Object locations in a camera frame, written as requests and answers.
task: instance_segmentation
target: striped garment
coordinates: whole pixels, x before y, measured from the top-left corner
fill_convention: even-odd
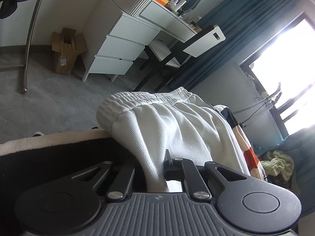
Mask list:
[[[223,105],[216,105],[214,107],[222,114],[222,116],[227,120],[227,122],[231,126],[235,134],[235,137],[238,141],[238,144],[244,153],[244,157],[245,157],[250,175],[258,179],[267,181],[267,176],[264,171],[264,168],[262,167],[262,164],[260,163],[259,159],[255,155],[253,147],[251,146],[251,143],[249,142],[244,131],[240,127],[236,118],[234,117],[232,111],[228,107],[223,106]]]

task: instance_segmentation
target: chair seat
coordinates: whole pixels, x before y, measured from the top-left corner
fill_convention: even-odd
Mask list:
[[[165,45],[165,43],[159,40],[153,40],[149,43],[148,47],[152,50],[159,61],[162,61],[171,54],[170,49]],[[175,57],[167,62],[166,65],[176,68],[181,66]]]

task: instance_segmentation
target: chair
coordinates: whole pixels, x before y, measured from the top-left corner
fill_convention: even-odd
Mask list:
[[[159,91],[164,85],[166,85],[176,74],[180,68],[180,63],[175,58],[181,52],[185,52],[188,58],[191,56],[198,57],[213,46],[225,40],[225,36],[218,26],[208,26],[204,30],[200,31],[185,43],[179,42],[171,52],[169,48],[160,40],[153,40],[144,51],[148,55],[148,60],[140,67],[143,70],[148,64],[153,64],[152,70],[144,77],[144,79],[138,84],[134,91],[139,91],[148,81],[155,75],[162,67],[168,66],[174,69],[168,77],[155,89],[155,92]]]

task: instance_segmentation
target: bright window light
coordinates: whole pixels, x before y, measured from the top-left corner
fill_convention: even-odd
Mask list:
[[[277,108],[295,97],[315,81],[315,31],[304,19],[278,39],[254,62],[252,69],[268,94],[281,82],[282,96]],[[289,134],[315,123],[315,87],[312,87],[280,116],[285,119],[299,112],[284,123]]]

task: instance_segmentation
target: baseboard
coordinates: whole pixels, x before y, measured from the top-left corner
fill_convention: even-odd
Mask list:
[[[24,53],[26,45],[12,45],[0,47],[0,54]],[[50,53],[51,45],[31,45],[30,53]]]

